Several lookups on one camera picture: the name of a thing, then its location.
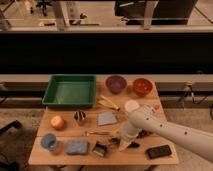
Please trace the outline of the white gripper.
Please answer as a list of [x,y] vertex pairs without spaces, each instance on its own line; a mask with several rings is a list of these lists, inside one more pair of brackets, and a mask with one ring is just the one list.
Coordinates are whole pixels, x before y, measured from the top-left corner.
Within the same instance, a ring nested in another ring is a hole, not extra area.
[[125,150],[130,145],[130,142],[137,138],[140,131],[141,129],[135,127],[129,120],[123,122],[119,128],[122,139],[120,140],[118,149],[120,151]]

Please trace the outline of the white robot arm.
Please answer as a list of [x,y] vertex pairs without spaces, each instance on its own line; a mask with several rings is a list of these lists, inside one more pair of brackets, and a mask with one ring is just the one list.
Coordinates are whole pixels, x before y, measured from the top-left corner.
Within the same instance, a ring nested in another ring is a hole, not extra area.
[[134,141],[140,130],[146,130],[213,163],[213,133],[160,120],[149,105],[126,107],[125,112],[127,120],[120,127],[120,136],[125,142]]

